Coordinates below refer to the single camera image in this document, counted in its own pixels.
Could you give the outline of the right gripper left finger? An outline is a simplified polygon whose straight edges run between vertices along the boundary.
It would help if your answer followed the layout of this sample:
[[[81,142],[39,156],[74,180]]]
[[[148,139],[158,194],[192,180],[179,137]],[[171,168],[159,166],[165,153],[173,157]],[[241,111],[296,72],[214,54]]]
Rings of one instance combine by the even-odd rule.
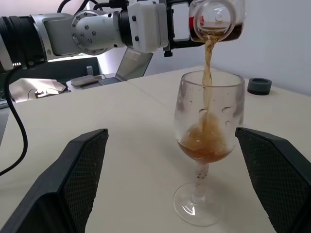
[[[68,142],[42,172],[1,229],[2,233],[83,233],[92,212],[108,130]]]

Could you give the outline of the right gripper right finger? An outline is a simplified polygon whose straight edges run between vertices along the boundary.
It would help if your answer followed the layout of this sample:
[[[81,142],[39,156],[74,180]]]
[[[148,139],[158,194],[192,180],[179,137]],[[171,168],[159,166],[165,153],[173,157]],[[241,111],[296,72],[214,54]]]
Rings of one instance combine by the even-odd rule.
[[[253,189],[277,233],[311,231],[311,163],[286,139],[238,127]]]

